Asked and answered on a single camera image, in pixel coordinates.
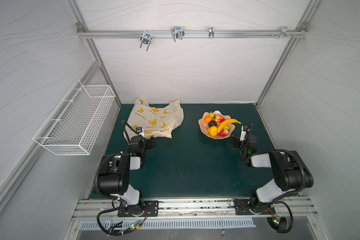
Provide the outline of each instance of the black mounting plate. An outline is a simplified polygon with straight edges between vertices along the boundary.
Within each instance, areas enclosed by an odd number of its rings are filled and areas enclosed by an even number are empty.
[[[157,214],[158,214],[158,201],[144,201],[144,207],[146,209],[148,209],[148,216],[149,217],[157,217]],[[131,212],[128,212],[128,208],[127,209],[125,207],[121,208],[118,211],[117,216],[118,217],[135,217],[134,215],[132,215]],[[136,217],[145,217],[145,213],[143,213],[140,216],[136,216]]]
[[[233,205],[235,206],[235,215],[254,215],[248,206],[249,199],[234,199]],[[271,214],[268,210],[271,210],[273,213],[275,209],[273,208],[273,204],[269,203],[268,205],[264,205],[261,213],[259,215],[269,215]]]

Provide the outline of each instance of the dark purple fruit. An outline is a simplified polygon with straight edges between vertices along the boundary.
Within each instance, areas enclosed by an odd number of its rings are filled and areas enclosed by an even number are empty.
[[[217,123],[213,120],[208,123],[208,127],[212,127],[212,126],[217,126]]]

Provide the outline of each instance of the orange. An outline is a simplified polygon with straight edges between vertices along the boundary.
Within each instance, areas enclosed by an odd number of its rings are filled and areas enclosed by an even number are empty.
[[[211,117],[211,116],[208,116],[208,117],[206,117],[206,118],[204,119],[204,122],[205,122],[206,124],[208,124],[210,121],[212,121],[212,117]]]

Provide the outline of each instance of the wavy line pattern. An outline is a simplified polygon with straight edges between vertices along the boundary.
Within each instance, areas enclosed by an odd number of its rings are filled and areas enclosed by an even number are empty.
[[[360,239],[360,0],[322,0],[308,27],[260,109],[313,174],[328,238]]]
[[[308,0],[77,0],[90,30],[221,30],[295,28]]]
[[[286,42],[279,39],[95,40],[122,103],[253,103]]]
[[[93,61],[65,0],[0,0],[0,187]],[[104,84],[99,72],[92,83]],[[113,115],[100,135],[108,136]],[[43,152],[0,217],[0,239],[63,238],[77,200],[91,184],[93,159],[106,145],[106,137],[98,139],[88,157]],[[14,231],[5,230],[8,224]]]

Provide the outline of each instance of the toy fruit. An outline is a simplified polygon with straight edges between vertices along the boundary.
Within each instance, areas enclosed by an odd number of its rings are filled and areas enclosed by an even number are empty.
[[[217,123],[213,120],[208,123],[208,127],[212,127],[212,126],[217,126]]]
[[[227,119],[219,125],[219,128],[217,129],[217,133],[220,133],[224,129],[225,126],[227,126],[230,123],[234,123],[234,122],[241,124],[241,122],[237,121],[236,119]]]
[[[215,115],[215,118],[213,120],[217,123],[225,121],[225,119],[220,115]]]
[[[211,116],[208,116],[208,117],[206,117],[206,118],[204,119],[204,122],[205,122],[206,124],[208,124],[210,121],[212,121],[212,117],[211,117]]]
[[[224,137],[229,133],[228,129],[223,128],[223,130],[218,134],[220,137]]]
[[[212,127],[208,128],[208,132],[211,136],[216,136],[217,135],[217,127],[212,126]]]

